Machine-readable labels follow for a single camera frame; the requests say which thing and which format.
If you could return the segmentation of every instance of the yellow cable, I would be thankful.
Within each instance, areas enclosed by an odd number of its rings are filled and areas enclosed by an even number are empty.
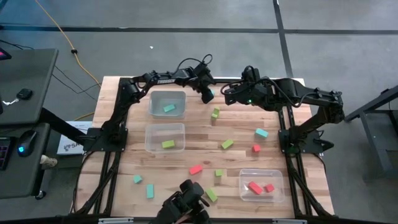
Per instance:
[[[88,114],[84,114],[83,116],[80,116],[80,117],[74,119],[74,121],[78,121],[78,120],[80,120],[80,119],[83,119],[83,118],[88,117],[88,116],[93,115],[93,114],[94,114],[94,112],[88,113]]]
[[[75,47],[73,46],[72,42],[70,41],[70,39],[68,38],[68,36],[63,32],[63,30],[61,29],[61,27],[58,25],[58,23],[50,16],[50,14],[44,9],[44,7],[37,1],[35,0],[35,2],[43,9],[43,11],[46,13],[46,15],[52,20],[52,22],[58,27],[58,29],[61,31],[61,33],[65,36],[65,38],[67,39],[67,41],[69,42],[70,47],[72,48],[72,50],[75,50]],[[77,57],[77,53],[73,53],[75,55],[77,64],[79,64],[79,66],[81,67],[81,69],[83,69],[99,86],[101,86],[101,84],[99,83],[99,81],[94,77],[94,75],[92,75],[85,67],[83,67],[83,65],[80,63],[79,58]]]

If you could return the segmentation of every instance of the computer mouse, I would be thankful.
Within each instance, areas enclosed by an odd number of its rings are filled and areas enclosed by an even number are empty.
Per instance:
[[[26,157],[32,154],[36,135],[36,131],[28,130],[20,136],[17,142],[17,152],[19,156]]]

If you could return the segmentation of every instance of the green block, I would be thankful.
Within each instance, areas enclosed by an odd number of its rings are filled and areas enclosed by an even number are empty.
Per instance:
[[[142,182],[142,177],[140,175],[134,175],[134,183],[139,184]]]
[[[211,118],[217,119],[218,115],[220,115],[220,108],[216,107],[216,108],[214,108],[213,113],[211,114]]]
[[[229,140],[225,141],[223,144],[221,144],[221,146],[223,147],[223,149],[227,149],[230,146],[232,146],[232,144],[234,144],[234,141],[229,139]]]
[[[147,184],[147,198],[155,197],[155,189],[153,184]]]
[[[169,140],[169,141],[166,141],[166,142],[162,142],[162,147],[164,149],[170,149],[170,148],[172,148],[174,146],[175,146],[174,140]]]
[[[221,177],[223,175],[223,170],[218,169],[215,171],[216,177]]]
[[[174,105],[168,105],[168,106],[165,106],[165,107],[163,107],[163,110],[167,113],[167,112],[169,112],[169,111],[172,111],[172,110],[174,110],[175,109],[175,106]]]
[[[213,192],[213,190],[212,189],[207,189],[206,190],[206,194],[207,194],[207,196],[210,198],[210,200],[212,201],[212,202],[215,202],[215,201],[217,201],[217,195],[216,194],[214,194],[214,192]]]

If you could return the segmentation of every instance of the pink block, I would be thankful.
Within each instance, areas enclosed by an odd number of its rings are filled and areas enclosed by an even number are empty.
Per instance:
[[[253,181],[249,183],[249,188],[256,194],[261,194],[262,189],[260,186],[258,186],[256,183],[254,183]]]
[[[253,152],[259,152],[260,150],[261,150],[261,148],[260,148],[260,146],[259,145],[253,145]]]
[[[189,173],[190,173],[191,175],[193,175],[193,174],[199,173],[199,172],[202,171],[202,170],[203,170],[203,168],[202,168],[201,165],[196,165],[196,166],[191,167],[191,169],[189,169]]]
[[[272,184],[267,184],[264,189],[266,190],[267,193],[272,192],[275,190],[274,186]]]

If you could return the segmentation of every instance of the black desk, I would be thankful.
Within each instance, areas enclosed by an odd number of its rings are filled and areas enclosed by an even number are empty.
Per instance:
[[[39,137],[36,139],[34,153],[21,158],[12,152],[7,169],[0,171],[0,198],[26,197],[37,195],[43,179],[40,158],[48,143],[50,130],[54,130],[71,140],[84,144],[80,136],[85,134],[70,126],[49,110],[43,108],[51,74],[58,50],[11,50],[12,58],[0,61],[0,95],[4,101],[12,101],[22,88],[34,91],[30,100],[20,101],[10,106],[3,105],[0,114],[0,136],[14,136],[35,127]]]
[[[26,125],[14,129],[11,128],[13,131],[2,129],[0,135],[20,136],[32,128],[38,133],[33,153],[27,157],[20,157],[17,153],[17,147],[14,146],[7,169],[0,171],[0,198],[36,196],[39,193],[44,174],[44,170],[40,168],[40,158],[47,147],[50,125],[45,123],[36,126]]]
[[[9,53],[10,60],[0,61],[1,99],[11,102],[23,88],[33,90],[34,94],[30,100],[3,105],[0,125],[34,124],[39,120],[58,50],[12,50]]]

